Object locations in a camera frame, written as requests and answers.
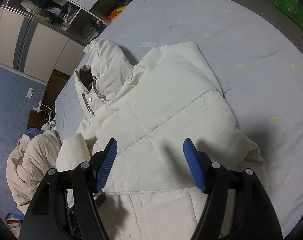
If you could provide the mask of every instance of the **silver screw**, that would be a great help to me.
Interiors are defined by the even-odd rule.
[[[50,169],[47,173],[48,173],[48,175],[54,175],[56,173],[56,170]]]
[[[246,169],[245,172],[246,172],[248,175],[253,175],[253,170],[252,170],[252,169]]]
[[[82,169],[87,169],[89,166],[90,166],[90,163],[89,163],[89,162],[83,162],[83,163],[81,164],[81,168],[82,168]]]
[[[218,162],[213,162],[213,163],[212,163],[212,167],[215,168],[215,169],[219,169],[219,168],[220,168],[220,163],[218,163]]]

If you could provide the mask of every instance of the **gray floor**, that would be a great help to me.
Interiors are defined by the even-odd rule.
[[[303,54],[303,30],[279,12],[274,0],[232,0],[257,13],[281,31]]]

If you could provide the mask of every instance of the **light blue bed sheet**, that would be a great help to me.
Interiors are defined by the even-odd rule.
[[[266,161],[269,196],[286,236],[303,215],[303,55],[274,26],[230,0],[134,0],[100,38],[132,64],[151,49],[194,41],[237,125]],[[58,132],[84,117],[74,80],[57,99]]]

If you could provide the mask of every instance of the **green mat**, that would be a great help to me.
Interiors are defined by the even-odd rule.
[[[298,0],[275,0],[276,8],[303,29],[303,8]]]

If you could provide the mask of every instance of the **blue gripper pad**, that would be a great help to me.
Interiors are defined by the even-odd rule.
[[[103,161],[101,162],[97,173],[96,173],[96,191],[99,192],[103,187],[105,187],[109,173],[114,164],[115,158],[117,155],[117,141],[113,140],[107,153],[104,156]]]
[[[183,151],[195,184],[197,188],[199,188],[201,192],[204,193],[206,189],[205,172],[203,171],[196,156],[197,150],[189,138],[184,140]]]

